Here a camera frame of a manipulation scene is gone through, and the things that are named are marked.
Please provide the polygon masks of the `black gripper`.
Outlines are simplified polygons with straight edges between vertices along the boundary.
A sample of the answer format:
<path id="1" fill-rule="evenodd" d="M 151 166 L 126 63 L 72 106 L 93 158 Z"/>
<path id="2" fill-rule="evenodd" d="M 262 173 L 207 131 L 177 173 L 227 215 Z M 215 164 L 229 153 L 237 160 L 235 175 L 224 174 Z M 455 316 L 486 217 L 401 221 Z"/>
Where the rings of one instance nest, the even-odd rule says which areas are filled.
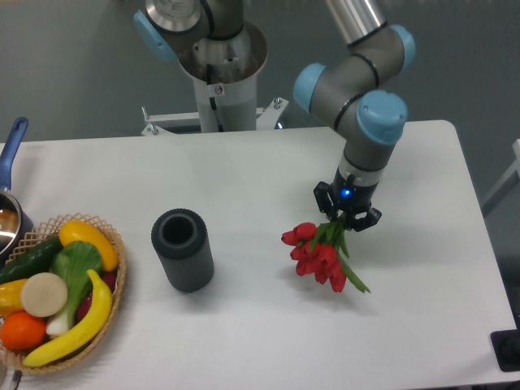
<path id="1" fill-rule="evenodd" d="M 342 173 L 336 170 L 331 184 L 320 181 L 313 193 L 318 209 L 329 221 L 338 219 L 339 212 L 347 213 L 345 228 L 362 232 L 375 226 L 382 212 L 371 206 L 371 198 L 379 184 L 378 171 L 354 171 Z"/>

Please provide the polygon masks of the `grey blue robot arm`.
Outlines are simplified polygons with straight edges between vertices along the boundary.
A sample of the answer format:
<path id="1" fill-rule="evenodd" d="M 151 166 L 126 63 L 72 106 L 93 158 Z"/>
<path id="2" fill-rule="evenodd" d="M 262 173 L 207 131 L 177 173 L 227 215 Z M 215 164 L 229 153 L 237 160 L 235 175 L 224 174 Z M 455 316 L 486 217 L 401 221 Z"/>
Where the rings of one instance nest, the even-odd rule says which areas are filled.
<path id="1" fill-rule="evenodd" d="M 371 198 L 408 119 L 406 104 L 381 89 L 414 60 L 411 34 L 389 25 L 374 1 L 330 1 L 347 45 L 334 68 L 312 63 L 298 75 L 294 101 L 346 141 L 334 180 L 314 189 L 319 210 L 356 232 L 376 225 Z M 267 43 L 241 1 L 148 1 L 133 17 L 144 43 L 177 61 L 192 79 L 203 132 L 257 128 L 257 77 Z"/>

